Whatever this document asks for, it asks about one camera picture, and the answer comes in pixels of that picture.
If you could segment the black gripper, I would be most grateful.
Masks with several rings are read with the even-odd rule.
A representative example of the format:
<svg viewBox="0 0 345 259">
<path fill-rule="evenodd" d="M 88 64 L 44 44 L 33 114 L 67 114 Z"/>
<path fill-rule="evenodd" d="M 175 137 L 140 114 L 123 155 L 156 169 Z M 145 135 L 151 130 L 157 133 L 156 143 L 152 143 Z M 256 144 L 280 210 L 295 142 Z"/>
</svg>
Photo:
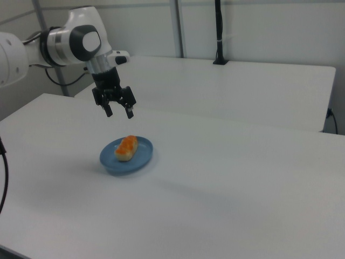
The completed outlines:
<svg viewBox="0 0 345 259">
<path fill-rule="evenodd" d="M 96 85 L 92 89 L 95 103 L 103 108 L 107 117 L 113 115 L 109 100 L 120 100 L 119 104 L 125 108 L 128 119 L 134 116 L 133 106 L 136 99 L 129 86 L 121 88 L 120 77 L 115 67 L 102 73 L 92 73 L 92 78 Z"/>
</svg>

